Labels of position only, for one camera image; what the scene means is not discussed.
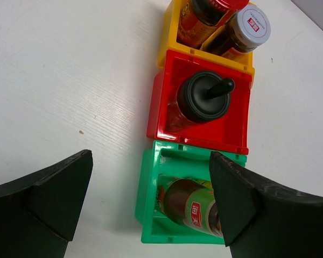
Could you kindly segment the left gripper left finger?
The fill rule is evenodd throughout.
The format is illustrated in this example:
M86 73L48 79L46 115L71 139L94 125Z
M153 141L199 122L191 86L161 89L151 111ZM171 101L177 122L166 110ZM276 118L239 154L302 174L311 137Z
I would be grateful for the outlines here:
M64 257L93 170L84 149L0 185L0 257Z

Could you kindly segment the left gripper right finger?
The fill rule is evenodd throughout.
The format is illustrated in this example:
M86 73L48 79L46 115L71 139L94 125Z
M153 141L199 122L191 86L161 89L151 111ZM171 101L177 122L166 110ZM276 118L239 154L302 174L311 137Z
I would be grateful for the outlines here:
M281 185L211 152L224 243L232 257L323 257L323 197Z

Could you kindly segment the green label sauce bottle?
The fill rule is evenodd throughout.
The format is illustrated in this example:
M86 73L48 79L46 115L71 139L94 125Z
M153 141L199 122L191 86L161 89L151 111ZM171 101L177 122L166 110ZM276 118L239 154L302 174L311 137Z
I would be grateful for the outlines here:
M159 175L156 209L178 225L223 238L210 181Z

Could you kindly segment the black lid spice grinder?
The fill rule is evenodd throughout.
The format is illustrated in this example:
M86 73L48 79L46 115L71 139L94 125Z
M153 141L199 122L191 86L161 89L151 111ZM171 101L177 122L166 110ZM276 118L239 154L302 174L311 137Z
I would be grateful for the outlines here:
M178 132L223 117L235 89L232 78L202 70L190 76L171 95L167 106L166 129Z

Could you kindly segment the white lid sauce jar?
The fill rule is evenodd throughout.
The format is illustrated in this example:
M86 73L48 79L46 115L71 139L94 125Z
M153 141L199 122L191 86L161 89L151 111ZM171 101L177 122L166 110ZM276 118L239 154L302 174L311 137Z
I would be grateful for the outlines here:
M270 35L267 15L259 7L248 4L210 38L203 50L237 61L266 43Z

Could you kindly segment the red lid chili sauce jar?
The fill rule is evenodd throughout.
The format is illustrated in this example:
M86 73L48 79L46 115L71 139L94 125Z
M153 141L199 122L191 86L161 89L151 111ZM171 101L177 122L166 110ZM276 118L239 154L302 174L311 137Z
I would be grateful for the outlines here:
M199 49L219 27L248 3L248 0L186 1L180 10L177 42Z

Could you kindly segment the red plastic bin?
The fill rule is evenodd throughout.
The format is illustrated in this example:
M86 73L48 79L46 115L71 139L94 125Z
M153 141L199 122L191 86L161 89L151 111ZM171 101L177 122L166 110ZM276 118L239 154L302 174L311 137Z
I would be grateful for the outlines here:
M229 109L218 120L202 125L190 125L180 131L171 132L166 126L167 116L173 116L177 112L168 110L168 103L186 79L202 70L210 70L235 81L236 87L231 93ZM253 76L247 72L168 50L164 68L156 75L153 83L147 137L247 155L248 110L252 82Z

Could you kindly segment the green plastic bin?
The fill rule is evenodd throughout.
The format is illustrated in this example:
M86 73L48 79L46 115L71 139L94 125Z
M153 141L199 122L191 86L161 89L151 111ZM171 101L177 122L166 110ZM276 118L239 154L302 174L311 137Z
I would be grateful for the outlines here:
M209 149L155 140L143 153L135 208L142 243L215 244L224 240L174 223L156 210L159 175L208 181Z

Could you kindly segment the yellow plastic bin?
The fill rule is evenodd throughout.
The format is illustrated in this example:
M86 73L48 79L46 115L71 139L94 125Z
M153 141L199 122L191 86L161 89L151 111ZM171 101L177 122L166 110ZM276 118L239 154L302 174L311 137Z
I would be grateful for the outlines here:
M238 61L223 58L211 53L204 52L199 49L190 48L177 42L178 22L181 13L181 8L185 5L185 1L174 0L171 1L167 7L164 19L163 28L161 31L161 40L159 53L157 57L157 67L163 69L165 65L166 51L173 50L182 54L193 56L198 59L206 60L217 65L222 65L243 73L255 76L255 69L253 67L253 53L247 54Z

